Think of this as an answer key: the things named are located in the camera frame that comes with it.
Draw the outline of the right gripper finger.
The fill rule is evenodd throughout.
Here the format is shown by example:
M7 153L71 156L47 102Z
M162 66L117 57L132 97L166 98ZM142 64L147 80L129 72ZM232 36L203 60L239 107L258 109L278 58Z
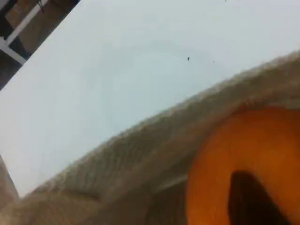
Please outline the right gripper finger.
M231 225L290 224L260 181L246 171L231 175L227 208Z

